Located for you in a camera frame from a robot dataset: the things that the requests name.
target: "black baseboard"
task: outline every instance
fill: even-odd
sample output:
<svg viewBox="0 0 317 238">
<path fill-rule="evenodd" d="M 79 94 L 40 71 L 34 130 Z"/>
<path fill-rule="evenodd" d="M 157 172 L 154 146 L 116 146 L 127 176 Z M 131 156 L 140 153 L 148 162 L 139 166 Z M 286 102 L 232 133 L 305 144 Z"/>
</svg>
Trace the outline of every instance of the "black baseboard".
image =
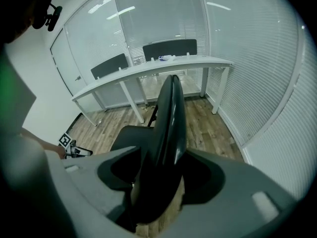
<svg viewBox="0 0 317 238">
<path fill-rule="evenodd" d="M 82 116 L 83 113 L 80 113 L 75 120 L 71 123 L 70 127 L 68 127 L 66 133 L 68 134 L 70 132 L 70 130 L 73 128 L 73 126 L 75 125 L 75 123 L 78 121 L 78 119 Z"/>
</svg>

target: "white blind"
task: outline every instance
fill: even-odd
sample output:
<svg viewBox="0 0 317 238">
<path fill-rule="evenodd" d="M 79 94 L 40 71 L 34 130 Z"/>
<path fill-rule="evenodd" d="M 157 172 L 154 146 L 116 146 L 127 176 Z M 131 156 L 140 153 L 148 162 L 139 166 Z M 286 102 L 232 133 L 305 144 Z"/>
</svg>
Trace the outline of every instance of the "white blind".
<svg viewBox="0 0 317 238">
<path fill-rule="evenodd" d="M 85 81 L 95 79 L 91 69 L 128 50 L 114 0 L 89 0 L 66 23 L 74 59 Z"/>
<path fill-rule="evenodd" d="M 309 33 L 305 42 L 302 70 L 289 101 L 247 147 L 252 164 L 298 199 L 305 196 L 317 167 L 317 52 Z"/>
<path fill-rule="evenodd" d="M 211 55 L 234 61 L 220 107 L 243 145 L 275 111 L 293 72 L 298 27 L 285 0 L 206 0 Z M 215 99 L 222 70 L 210 70 Z"/>
<path fill-rule="evenodd" d="M 207 55 L 207 30 L 201 0 L 116 0 L 122 28 L 134 64 L 145 62 L 142 46 L 164 40 L 196 39 L 197 53 Z M 202 69 L 179 71 L 186 92 L 199 92 Z M 158 96 L 161 82 L 172 72 L 141 78 L 149 98 Z"/>
</svg>

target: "table leg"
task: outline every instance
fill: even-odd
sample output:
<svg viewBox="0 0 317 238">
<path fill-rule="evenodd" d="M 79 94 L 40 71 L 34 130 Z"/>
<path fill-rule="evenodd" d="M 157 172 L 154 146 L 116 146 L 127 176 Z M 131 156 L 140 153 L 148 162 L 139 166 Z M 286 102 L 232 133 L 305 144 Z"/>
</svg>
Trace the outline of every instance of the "table leg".
<svg viewBox="0 0 317 238">
<path fill-rule="evenodd" d="M 94 120 L 92 120 L 92 119 L 88 116 L 88 114 L 85 112 L 85 110 L 83 109 L 83 107 L 82 107 L 81 105 L 79 105 L 78 101 L 75 100 L 74 102 L 76 103 L 77 107 L 81 110 L 81 112 L 83 113 L 83 115 L 88 119 L 88 121 L 91 122 L 93 126 L 97 126 L 97 123 L 94 122 Z"/>
<path fill-rule="evenodd" d="M 141 94 L 142 94 L 142 97 L 143 97 L 143 100 L 144 100 L 144 104 L 147 105 L 148 104 L 148 99 L 147 99 L 147 96 L 145 95 L 144 89 L 142 87 L 141 80 L 138 77 L 137 77 L 137 83 L 139 85 L 139 88 L 140 88 L 140 91 L 141 91 Z"/>
<path fill-rule="evenodd" d="M 222 95 L 224 92 L 224 89 L 226 87 L 226 83 L 227 83 L 227 79 L 228 79 L 228 73 L 229 73 L 229 67 L 226 67 L 221 75 L 221 81 L 220 81 L 220 85 L 219 85 L 219 89 L 218 89 L 218 94 L 217 94 L 217 98 L 216 101 L 214 103 L 213 109 L 212 109 L 212 113 L 216 114 L 222 99 Z"/>
<path fill-rule="evenodd" d="M 128 91 L 126 85 L 125 85 L 125 83 L 124 83 L 123 81 L 120 81 L 120 85 L 121 85 L 121 87 L 122 87 L 122 90 L 123 90 L 125 96 L 127 97 L 128 101 L 129 101 L 129 103 L 130 103 L 130 105 L 131 105 L 131 107 L 132 107 L 132 109 L 133 109 L 135 115 L 136 115 L 137 118 L 139 119 L 140 123 L 144 123 L 144 119 L 143 119 L 143 117 L 142 117 L 142 115 L 141 115 L 141 113 L 140 113 L 140 111 L 139 111 L 137 105 L 136 105 L 135 102 L 133 101 L 133 99 L 132 99 L 132 97 L 131 97 L 131 95 L 130 95 L 130 93 L 129 93 L 129 91 Z"/>
<path fill-rule="evenodd" d="M 200 97 L 205 96 L 206 87 L 207 87 L 207 79 L 208 79 L 208 68 L 203 68 L 203 79 L 202 79 L 202 87 L 200 90 Z"/>
<path fill-rule="evenodd" d="M 98 104 L 101 106 L 101 108 L 104 111 L 107 111 L 107 108 L 104 106 L 103 102 L 101 101 L 101 99 L 99 98 L 99 96 L 97 95 L 96 92 L 92 92 L 92 95 L 94 96 L 94 98 L 96 99 L 96 101 L 98 102 Z"/>
</svg>

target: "person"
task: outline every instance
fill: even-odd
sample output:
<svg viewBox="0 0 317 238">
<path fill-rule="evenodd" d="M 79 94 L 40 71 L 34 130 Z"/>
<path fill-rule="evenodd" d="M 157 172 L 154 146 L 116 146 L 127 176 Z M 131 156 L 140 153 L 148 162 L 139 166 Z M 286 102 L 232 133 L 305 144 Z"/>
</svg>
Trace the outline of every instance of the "person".
<svg viewBox="0 0 317 238">
<path fill-rule="evenodd" d="M 32 24 L 35 22 L 39 11 L 46 10 L 45 6 L 50 4 L 51 0 L 1 0 L 1 8 L 6 8 L 8 4 L 12 4 L 9 9 L 3 10 L 1 23 L 0 41 L 1 52 L 3 52 L 3 44 L 11 43 L 19 38 Z M 48 143 L 25 128 L 22 128 L 21 135 L 32 138 L 39 142 L 45 150 L 58 153 L 61 159 L 64 159 L 65 150 L 62 146 Z"/>
</svg>

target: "desk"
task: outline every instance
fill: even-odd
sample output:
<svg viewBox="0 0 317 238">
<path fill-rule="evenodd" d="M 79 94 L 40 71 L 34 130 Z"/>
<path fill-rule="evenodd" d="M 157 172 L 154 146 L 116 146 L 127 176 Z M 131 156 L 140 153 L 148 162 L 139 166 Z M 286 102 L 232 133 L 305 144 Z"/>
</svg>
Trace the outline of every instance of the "desk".
<svg viewBox="0 0 317 238">
<path fill-rule="evenodd" d="M 75 94 L 71 100 L 76 103 L 79 109 L 82 111 L 83 115 L 94 125 L 97 126 L 97 123 L 93 121 L 88 114 L 84 111 L 84 109 L 77 102 L 78 99 L 88 95 L 93 94 L 97 101 L 100 101 L 98 96 L 96 95 L 96 91 L 98 91 L 102 86 L 110 83 L 120 83 L 124 94 L 126 95 L 132 109 L 134 110 L 136 116 L 138 117 L 141 123 L 144 123 L 144 119 L 136 106 L 134 100 L 131 98 L 131 95 L 128 89 L 125 86 L 124 81 L 127 81 L 131 78 L 138 78 L 141 76 L 152 75 L 156 73 L 162 73 L 171 70 L 182 70 L 182 69 L 191 69 L 191 68 L 204 68 L 203 70 L 203 79 L 202 79 L 202 87 L 200 96 L 203 97 L 206 92 L 207 85 L 207 77 L 208 77 L 208 69 L 209 68 L 221 68 L 223 69 L 221 75 L 220 86 L 218 89 L 217 98 L 212 109 L 212 113 L 216 114 L 218 107 L 220 105 L 220 101 L 222 99 L 222 95 L 227 83 L 228 73 L 230 65 L 233 62 L 221 58 L 209 57 L 209 56 L 183 56 L 176 57 L 174 61 L 149 61 L 146 63 L 142 63 L 140 65 L 136 65 L 133 67 L 129 67 L 125 70 L 119 70 L 112 74 L 109 74 L 101 79 L 96 80 L 95 82 L 87 85 L 85 88 L 80 90 L 77 94 Z"/>
</svg>

